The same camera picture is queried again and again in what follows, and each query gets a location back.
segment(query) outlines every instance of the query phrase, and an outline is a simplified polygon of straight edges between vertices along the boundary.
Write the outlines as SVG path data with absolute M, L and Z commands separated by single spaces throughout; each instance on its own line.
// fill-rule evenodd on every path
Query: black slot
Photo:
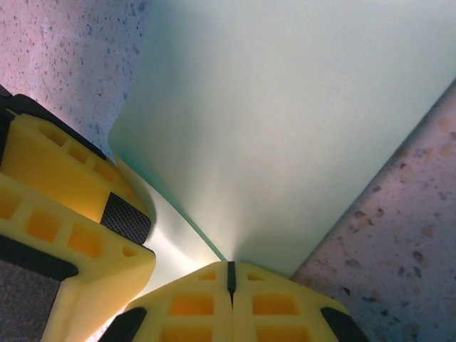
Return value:
M 234 261 L 228 261 L 227 289 L 233 306 L 234 292 L 236 292 L 236 264 Z

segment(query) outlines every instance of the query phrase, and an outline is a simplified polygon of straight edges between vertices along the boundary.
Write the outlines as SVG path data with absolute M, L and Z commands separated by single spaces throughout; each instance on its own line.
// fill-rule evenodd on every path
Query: black edge trim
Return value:
M 76 276 L 72 263 L 0 234 L 0 259 L 58 281 Z
M 76 139 L 80 144 L 84 145 L 90 151 L 95 153 L 98 157 L 106 159 L 106 156 L 101 150 L 96 147 L 93 143 L 85 139 L 81 134 L 76 132 L 73 128 L 68 126 L 62 120 L 57 118 L 49 110 L 45 109 L 42 105 L 37 103 L 35 100 L 29 98 L 28 96 L 17 94 L 7 98 L 5 101 L 5 106 L 16 114 L 29 114 L 36 118 L 46 120 L 50 123 L 53 123 L 55 126 L 60 128 L 63 132 L 70 135 L 72 138 Z
M 7 89 L 5 89 L 5 87 L 3 87 L 1 84 L 0 84 L 0 96 L 4 97 L 4 98 L 9 98 L 11 96 L 11 93 L 9 91 L 7 91 Z
M 98 342 L 132 342 L 146 314 L 147 310 L 141 307 L 121 313 L 114 318 Z
M 233 307 L 234 292 L 236 292 L 236 264 L 234 261 L 228 261 L 227 289 Z
M 353 318 L 346 313 L 333 308 L 322 308 L 321 314 L 339 342 L 369 342 Z
M 8 139 L 9 126 L 14 120 L 14 115 L 0 108 L 0 166 L 5 153 L 6 140 Z

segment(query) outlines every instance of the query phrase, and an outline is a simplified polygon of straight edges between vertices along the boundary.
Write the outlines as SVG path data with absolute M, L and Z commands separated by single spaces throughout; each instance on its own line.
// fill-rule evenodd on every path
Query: light green sheet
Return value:
M 111 147 L 214 255 L 290 276 L 456 76 L 455 10 L 153 1 Z

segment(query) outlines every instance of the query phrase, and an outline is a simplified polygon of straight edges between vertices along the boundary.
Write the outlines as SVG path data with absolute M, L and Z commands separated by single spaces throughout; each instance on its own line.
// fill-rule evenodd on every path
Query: yellow plastic block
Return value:
M 348 313 L 337 301 L 250 264 L 236 263 L 236 281 L 233 341 L 338 340 L 320 312 Z
M 43 341 L 84 341 L 143 289 L 155 267 L 152 251 L 4 174 L 0 235 L 78 268 L 61 282 Z
M 217 262 L 130 303 L 147 314 L 134 342 L 232 341 L 227 264 Z
M 367 341 L 337 301 L 234 262 L 210 264 L 135 300 L 100 342 L 119 333 L 134 342 Z
M 14 117 L 1 173 L 95 222 L 101 221 L 111 192 L 150 216 L 108 158 L 99 157 L 53 123 L 28 114 Z

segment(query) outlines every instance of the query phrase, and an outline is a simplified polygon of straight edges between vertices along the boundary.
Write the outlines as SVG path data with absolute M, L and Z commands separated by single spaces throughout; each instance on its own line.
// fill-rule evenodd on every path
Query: speckled countertop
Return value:
M 0 4 L 0 83 L 110 155 L 150 0 Z M 294 280 L 342 302 L 372 341 L 456 341 L 456 87 Z

